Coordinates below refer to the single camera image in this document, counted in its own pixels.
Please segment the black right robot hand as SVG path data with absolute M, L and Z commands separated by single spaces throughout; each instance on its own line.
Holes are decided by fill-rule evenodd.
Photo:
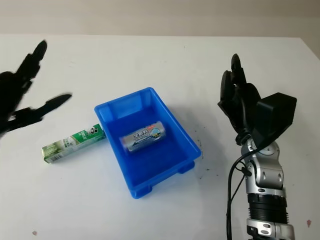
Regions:
M 230 120 L 236 131 L 236 144 L 243 145 L 252 135 L 257 102 L 261 96 L 257 88 L 246 80 L 238 54 L 231 58 L 231 70 L 221 79 L 218 106 Z

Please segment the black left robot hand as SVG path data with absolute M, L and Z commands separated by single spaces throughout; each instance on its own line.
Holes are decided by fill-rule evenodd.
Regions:
M 63 93 L 47 100 L 39 108 L 17 109 L 41 68 L 40 62 L 45 56 L 47 47 L 47 41 L 41 41 L 32 53 L 27 54 L 16 72 L 5 71 L 0 74 L 1 136 L 42 121 L 46 114 L 54 111 L 72 97 L 69 92 Z

